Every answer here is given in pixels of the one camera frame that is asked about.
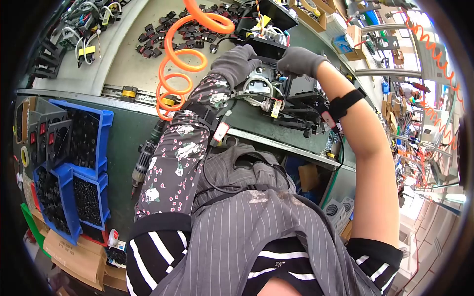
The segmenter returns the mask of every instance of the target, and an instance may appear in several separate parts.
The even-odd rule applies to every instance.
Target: wrist strap
[[[347,115],[349,107],[364,97],[365,95],[359,90],[352,90],[342,98],[337,97],[329,103],[329,114],[333,120],[338,121]]]

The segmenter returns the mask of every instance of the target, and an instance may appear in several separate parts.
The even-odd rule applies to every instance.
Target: yellow label
[[[109,24],[109,19],[110,19],[110,14],[109,12],[106,10],[105,11],[105,15],[104,15],[104,19],[102,20],[102,25],[103,26],[106,26]]]
[[[272,110],[272,117],[273,118],[278,118],[278,113],[280,113],[280,107],[281,106],[282,106],[282,101],[275,100],[275,104],[273,105],[273,110]]]
[[[86,47],[86,54],[91,54],[95,52],[95,45]],[[79,50],[79,56],[84,55],[84,49]]]

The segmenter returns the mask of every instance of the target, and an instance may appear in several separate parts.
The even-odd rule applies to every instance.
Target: tape roll
[[[126,96],[126,97],[131,97],[131,98],[134,98],[135,97],[135,92],[134,91],[131,91],[131,90],[123,90],[122,91],[122,95]]]
[[[172,99],[162,98],[161,101],[163,102],[163,104],[166,104],[168,106],[174,106],[174,101]]]
[[[29,155],[26,146],[21,147],[21,162],[25,168],[29,165]]]
[[[314,13],[315,16],[317,16],[317,17],[321,16],[321,13],[318,10],[318,7],[311,0],[301,0],[301,3],[303,4],[304,8],[306,8],[308,11],[311,11],[312,13]]]

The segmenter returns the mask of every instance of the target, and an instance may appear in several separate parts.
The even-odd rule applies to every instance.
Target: black and white striped shirt
[[[159,231],[132,239],[127,247],[127,286],[134,296],[148,296],[187,252],[190,233]],[[382,295],[399,269],[403,253],[383,242],[352,238],[347,251]],[[273,277],[289,282],[302,296],[322,296],[308,253],[298,236],[291,233],[268,243],[259,253],[243,292],[255,296]]]

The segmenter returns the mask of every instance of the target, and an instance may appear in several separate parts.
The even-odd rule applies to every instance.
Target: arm
[[[326,59],[302,48],[287,49],[278,68],[317,77],[330,101],[355,89]],[[352,105],[340,122],[357,163],[351,236],[398,248],[400,217],[395,170],[383,127],[365,100]]]

